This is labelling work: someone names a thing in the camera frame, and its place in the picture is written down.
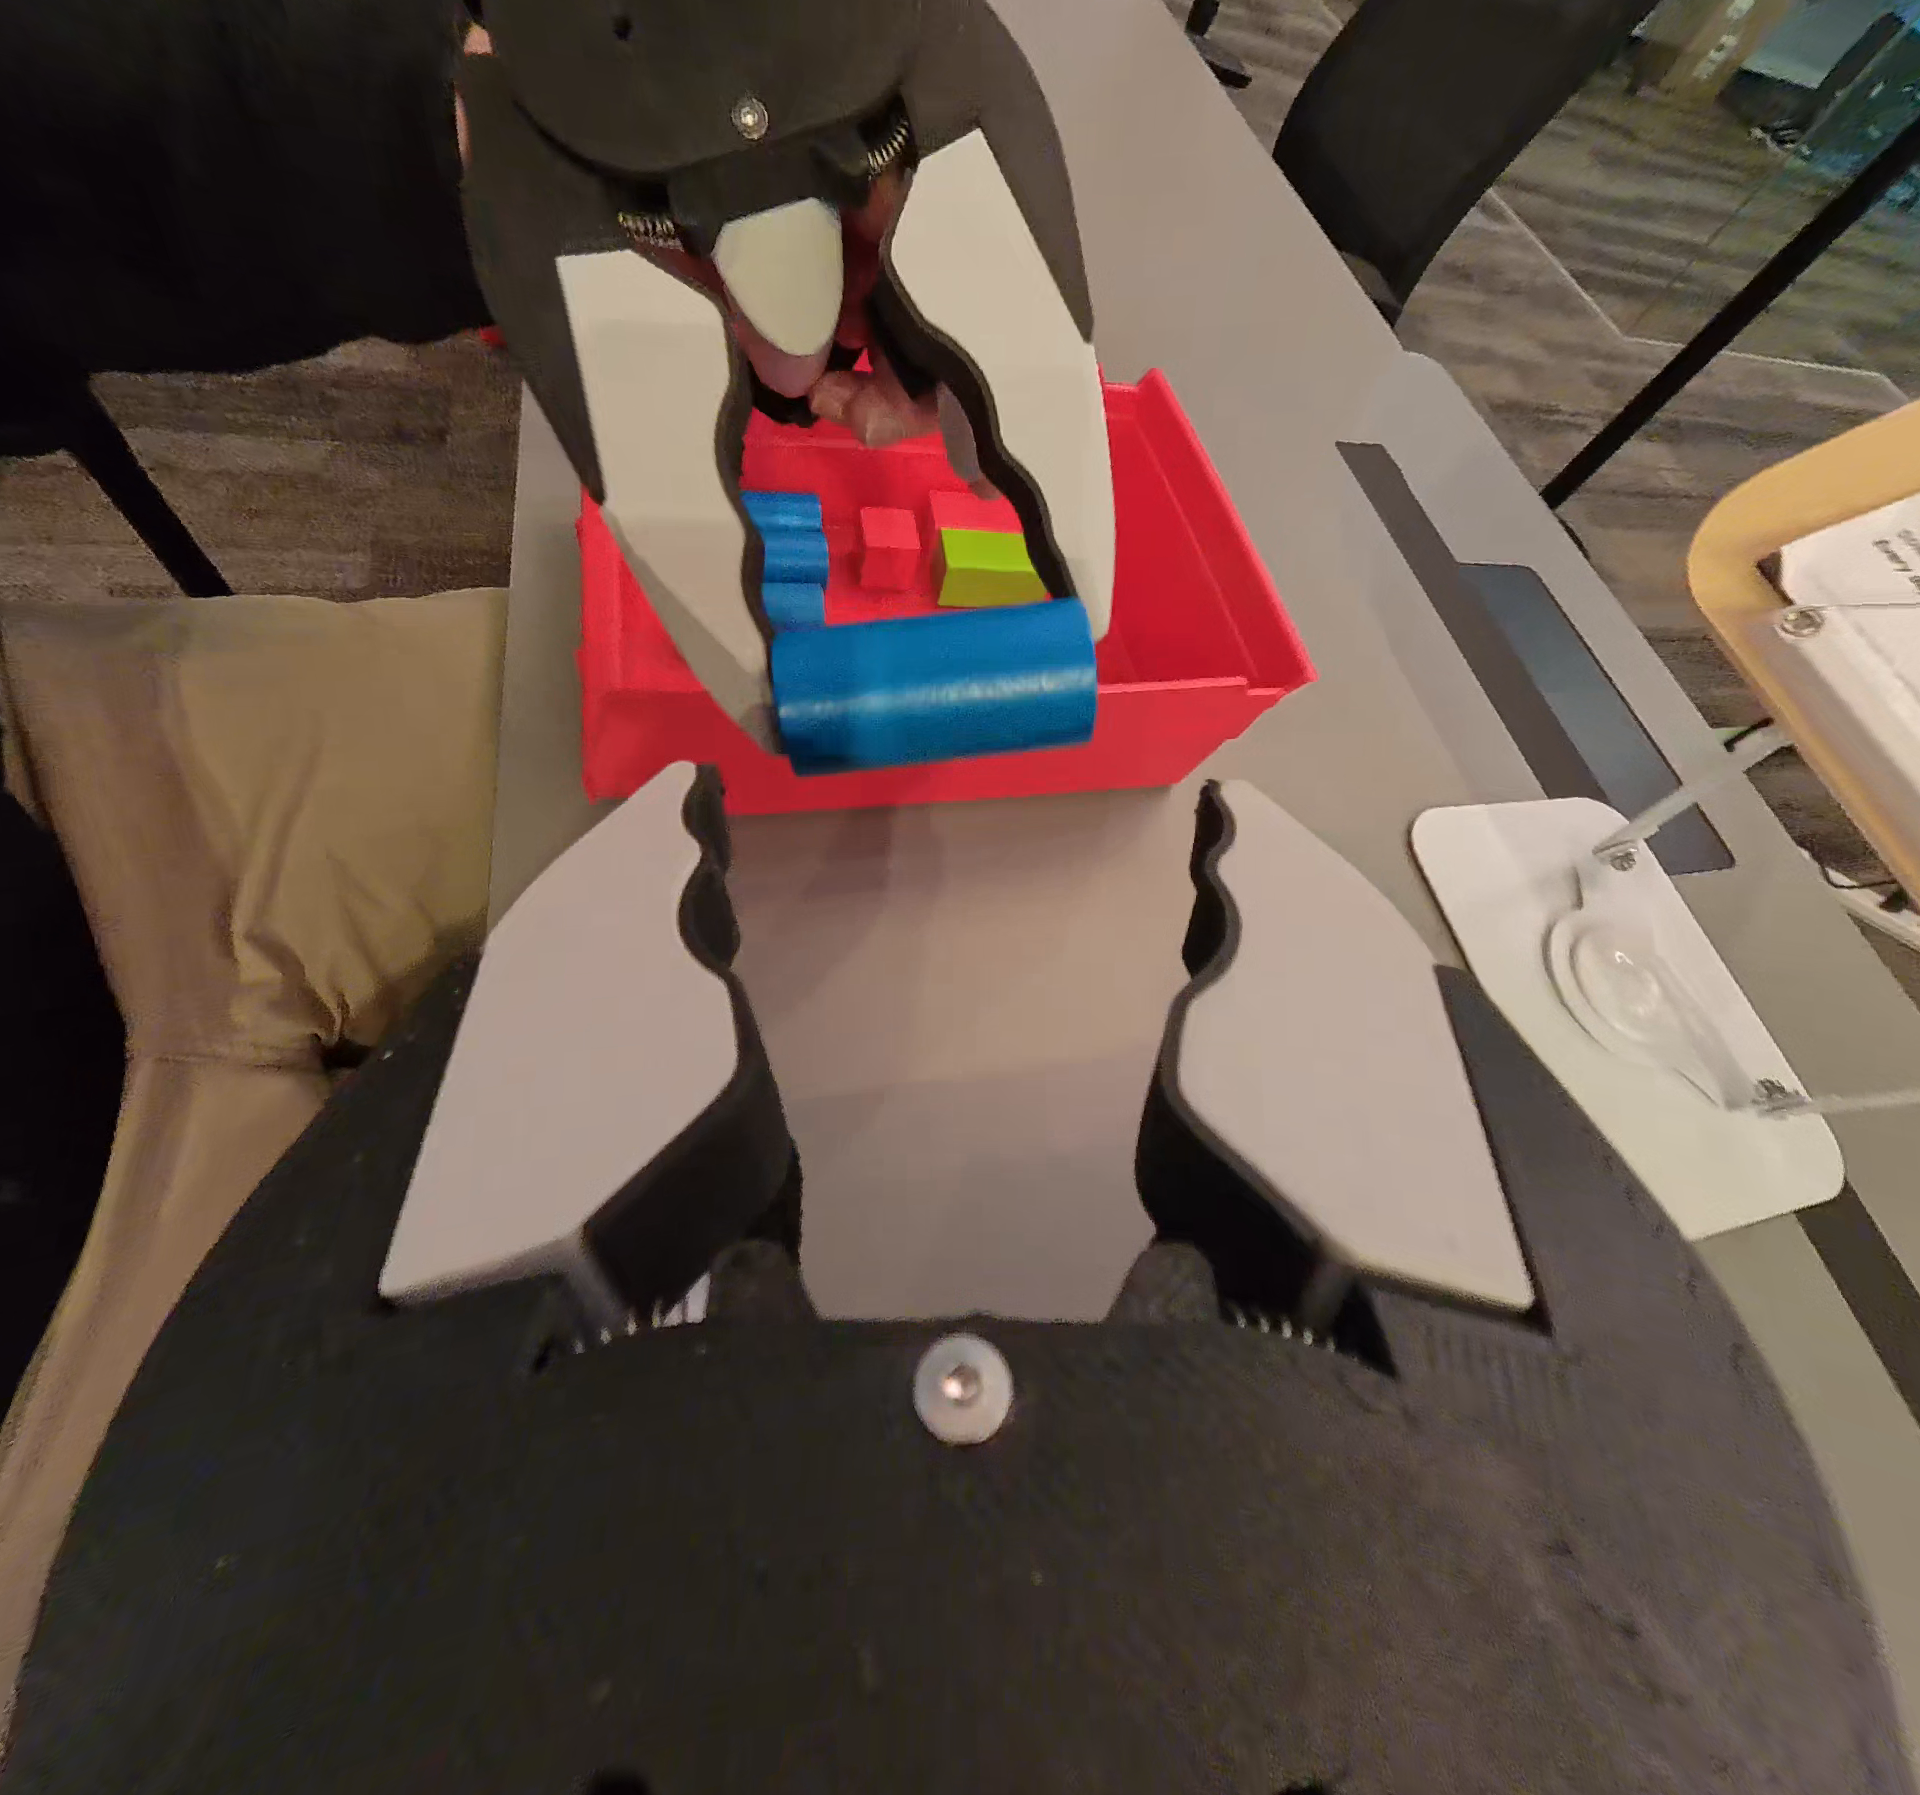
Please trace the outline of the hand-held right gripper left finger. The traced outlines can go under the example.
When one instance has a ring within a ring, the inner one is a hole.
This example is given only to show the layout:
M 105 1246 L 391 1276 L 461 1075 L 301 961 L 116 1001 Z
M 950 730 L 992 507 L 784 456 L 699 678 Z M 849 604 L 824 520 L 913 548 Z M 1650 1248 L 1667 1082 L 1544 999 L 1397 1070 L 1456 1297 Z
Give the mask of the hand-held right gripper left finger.
M 378 1278 L 683 1301 L 796 1167 L 735 957 L 719 774 L 673 761 L 486 938 Z

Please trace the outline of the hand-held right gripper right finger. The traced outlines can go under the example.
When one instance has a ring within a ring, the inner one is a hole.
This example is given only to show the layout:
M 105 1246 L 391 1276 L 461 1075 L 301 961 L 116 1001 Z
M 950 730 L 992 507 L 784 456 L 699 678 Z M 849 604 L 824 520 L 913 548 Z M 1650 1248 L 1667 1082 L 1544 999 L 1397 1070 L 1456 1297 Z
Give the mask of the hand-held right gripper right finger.
M 1392 899 L 1239 779 L 1202 784 L 1188 880 L 1135 1153 L 1152 1234 L 1255 1322 L 1364 1322 L 1371 1285 L 1533 1313 L 1442 966 Z

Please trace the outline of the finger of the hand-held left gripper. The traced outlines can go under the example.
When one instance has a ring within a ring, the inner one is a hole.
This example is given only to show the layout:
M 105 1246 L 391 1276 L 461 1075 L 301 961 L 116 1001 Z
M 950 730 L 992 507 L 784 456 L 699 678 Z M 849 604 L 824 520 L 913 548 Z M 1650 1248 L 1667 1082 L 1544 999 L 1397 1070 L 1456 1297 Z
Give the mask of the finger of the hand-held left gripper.
M 1100 365 L 987 134 L 918 160 L 883 246 L 899 338 L 953 398 L 1048 592 L 1112 629 L 1115 504 Z
M 634 250 L 572 252 L 556 276 L 599 509 L 708 698 L 777 751 L 761 544 L 738 500 L 750 388 L 724 315 Z

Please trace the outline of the red plastic bin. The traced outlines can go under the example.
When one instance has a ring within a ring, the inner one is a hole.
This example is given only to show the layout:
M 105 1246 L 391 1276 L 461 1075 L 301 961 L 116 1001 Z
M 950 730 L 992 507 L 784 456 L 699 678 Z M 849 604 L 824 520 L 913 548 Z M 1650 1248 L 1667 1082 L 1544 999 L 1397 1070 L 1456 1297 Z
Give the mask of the red plastic bin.
M 581 495 L 576 661 L 585 797 L 620 800 L 676 761 L 717 768 L 728 809 L 736 816 L 1158 788 L 1182 781 L 1265 708 L 1313 682 L 1306 643 L 1170 377 L 1151 368 L 1133 382 L 1107 380 L 1103 398 L 1115 590 L 1112 629 L 1096 649 L 1098 716 L 1084 747 L 796 775 L 708 698 L 638 587 L 601 511 Z M 832 550 L 828 624 L 939 611 L 936 530 L 927 499 L 958 479 L 936 437 L 876 449 L 832 426 L 780 426 L 754 412 L 742 483 L 821 499 Z M 918 511 L 921 560 L 907 590 L 858 585 L 863 504 Z

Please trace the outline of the blue cylinder block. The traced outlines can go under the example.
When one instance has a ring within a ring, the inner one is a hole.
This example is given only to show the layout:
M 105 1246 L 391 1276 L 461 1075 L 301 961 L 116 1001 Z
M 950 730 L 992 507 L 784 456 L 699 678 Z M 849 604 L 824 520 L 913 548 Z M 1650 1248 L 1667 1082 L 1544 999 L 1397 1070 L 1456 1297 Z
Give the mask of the blue cylinder block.
M 1077 599 L 784 631 L 770 682 L 780 751 L 803 775 L 1082 747 L 1098 707 Z

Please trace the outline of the person's left hand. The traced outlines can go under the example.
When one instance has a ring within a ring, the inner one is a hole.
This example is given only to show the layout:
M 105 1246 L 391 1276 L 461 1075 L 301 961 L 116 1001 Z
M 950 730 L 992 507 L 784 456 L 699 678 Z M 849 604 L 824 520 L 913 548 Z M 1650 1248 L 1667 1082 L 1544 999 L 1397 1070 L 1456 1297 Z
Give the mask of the person's left hand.
M 867 299 L 879 275 L 879 250 L 893 220 L 904 185 L 876 178 L 858 209 L 840 215 L 842 301 L 828 342 L 807 354 L 779 349 L 731 308 L 731 331 L 754 375 L 761 410 L 800 405 L 807 418 L 832 423 L 869 448 L 890 448 L 939 430 L 934 393 L 913 396 L 888 359 L 872 347 Z

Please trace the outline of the green block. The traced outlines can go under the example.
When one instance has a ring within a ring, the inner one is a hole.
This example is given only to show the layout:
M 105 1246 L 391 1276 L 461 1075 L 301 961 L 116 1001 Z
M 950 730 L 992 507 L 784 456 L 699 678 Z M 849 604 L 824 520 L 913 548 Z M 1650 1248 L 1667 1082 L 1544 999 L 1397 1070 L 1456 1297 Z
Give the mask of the green block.
M 1050 597 L 1022 534 L 941 527 L 934 555 L 932 599 L 943 610 L 1025 606 Z

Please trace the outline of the clear acrylic holder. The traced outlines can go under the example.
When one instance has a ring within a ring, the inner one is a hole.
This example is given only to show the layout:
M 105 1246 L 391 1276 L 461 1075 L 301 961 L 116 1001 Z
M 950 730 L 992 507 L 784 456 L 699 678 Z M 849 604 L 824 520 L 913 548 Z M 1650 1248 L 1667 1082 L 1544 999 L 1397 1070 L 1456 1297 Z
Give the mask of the clear acrylic holder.
M 1576 865 L 1577 904 L 1553 920 L 1546 961 L 1568 1015 L 1609 1054 L 1683 1079 L 1724 1112 L 1759 1121 L 1831 1119 L 1840 1112 L 1912 1110 L 1918 1088 L 1803 1093 L 1748 1072 L 1713 1014 L 1673 968 L 1653 927 L 1630 922 L 1620 883 L 1651 835 L 1692 809 L 1711 788 L 1791 747 L 1782 726 L 1762 719 L 1724 742 L 1702 781 L 1681 783 L 1620 821 Z

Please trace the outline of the black metal leg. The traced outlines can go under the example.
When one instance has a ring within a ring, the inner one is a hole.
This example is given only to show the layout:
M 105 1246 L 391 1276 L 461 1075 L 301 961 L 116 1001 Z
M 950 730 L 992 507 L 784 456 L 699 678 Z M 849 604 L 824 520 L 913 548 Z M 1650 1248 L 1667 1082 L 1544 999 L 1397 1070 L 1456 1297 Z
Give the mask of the black metal leg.
M 119 425 L 107 414 L 86 382 L 66 382 L 59 389 L 61 448 L 100 492 L 123 522 L 156 560 L 172 587 L 190 599 L 232 596 L 227 574 L 206 557 L 202 544 L 184 525 L 160 488 L 146 472 Z

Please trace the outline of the black mesh office chair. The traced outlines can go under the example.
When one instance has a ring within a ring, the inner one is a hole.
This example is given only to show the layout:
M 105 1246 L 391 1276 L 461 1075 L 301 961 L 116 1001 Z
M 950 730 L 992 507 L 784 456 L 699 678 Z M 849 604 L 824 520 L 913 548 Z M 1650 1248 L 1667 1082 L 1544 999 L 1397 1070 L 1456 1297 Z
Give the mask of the black mesh office chair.
M 1362 0 L 1272 160 L 1387 324 L 1501 171 L 1660 0 Z

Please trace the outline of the round wooden tray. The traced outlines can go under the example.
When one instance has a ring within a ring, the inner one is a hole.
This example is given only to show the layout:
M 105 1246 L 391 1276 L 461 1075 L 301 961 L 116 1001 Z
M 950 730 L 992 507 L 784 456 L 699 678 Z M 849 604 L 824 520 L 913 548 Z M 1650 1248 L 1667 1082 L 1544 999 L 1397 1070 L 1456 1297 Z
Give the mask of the round wooden tray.
M 1787 611 L 1780 580 L 1782 548 L 1805 534 L 1882 509 L 1907 493 L 1918 495 L 1916 403 L 1815 444 L 1738 485 L 1692 532 L 1687 583 L 1692 608 L 1771 723 L 1785 728 L 1799 760 L 1914 902 L 1918 834 L 1916 846 L 1907 848 L 1870 809 L 1845 800 L 1845 781 L 1815 747 L 1814 730 L 1792 693 L 1787 636 L 1780 633 L 1780 619 Z

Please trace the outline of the black slanted pole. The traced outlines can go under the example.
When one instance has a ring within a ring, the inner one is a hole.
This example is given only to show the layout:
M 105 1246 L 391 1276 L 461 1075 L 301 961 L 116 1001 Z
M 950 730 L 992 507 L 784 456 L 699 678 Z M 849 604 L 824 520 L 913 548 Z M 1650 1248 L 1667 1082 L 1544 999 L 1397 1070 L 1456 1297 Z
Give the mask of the black slanted pole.
M 1918 160 L 1918 121 L 1911 120 L 1872 160 L 1814 213 L 1734 296 L 1724 303 L 1678 351 L 1593 433 L 1583 448 L 1540 485 L 1540 502 L 1558 511 L 1583 490 L 1632 439 L 1635 439 L 1713 359 L 1771 308 L 1821 255 L 1884 201 Z

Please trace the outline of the white printed paper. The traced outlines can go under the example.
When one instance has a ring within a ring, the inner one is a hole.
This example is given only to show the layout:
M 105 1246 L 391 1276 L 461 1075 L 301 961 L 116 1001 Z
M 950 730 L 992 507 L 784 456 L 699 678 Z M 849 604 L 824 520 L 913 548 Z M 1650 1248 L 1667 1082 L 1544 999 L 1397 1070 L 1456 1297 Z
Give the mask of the white printed paper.
M 1918 834 L 1918 497 L 1861 511 L 1780 555 L 1792 693 L 1814 740 L 1903 846 Z

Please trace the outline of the cardboard box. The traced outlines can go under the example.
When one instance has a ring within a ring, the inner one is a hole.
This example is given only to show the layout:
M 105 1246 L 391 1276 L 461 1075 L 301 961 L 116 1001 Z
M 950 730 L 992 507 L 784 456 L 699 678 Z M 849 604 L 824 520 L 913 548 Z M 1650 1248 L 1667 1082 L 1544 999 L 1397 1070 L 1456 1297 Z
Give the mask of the cardboard box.
M 1627 95 L 1713 102 L 1759 45 L 1764 1 L 1660 0 L 1632 37 Z

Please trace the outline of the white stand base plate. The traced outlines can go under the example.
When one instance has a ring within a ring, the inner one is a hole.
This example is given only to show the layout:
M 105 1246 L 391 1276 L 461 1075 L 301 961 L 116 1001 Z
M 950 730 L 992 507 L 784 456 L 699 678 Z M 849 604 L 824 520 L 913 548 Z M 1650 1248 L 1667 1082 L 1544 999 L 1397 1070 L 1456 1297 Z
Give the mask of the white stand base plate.
M 1590 798 L 1442 805 L 1413 821 L 1410 846 L 1479 985 L 1683 1236 L 1702 1239 L 1835 1199 L 1842 1155 L 1821 1116 L 1759 1121 L 1718 1110 L 1669 1072 L 1609 1054 L 1560 1003 L 1546 936 L 1577 904 L 1576 865 L 1621 820 Z M 1799 1089 L 1648 846 L 1620 888 L 1630 922 L 1658 932 L 1747 1068 Z

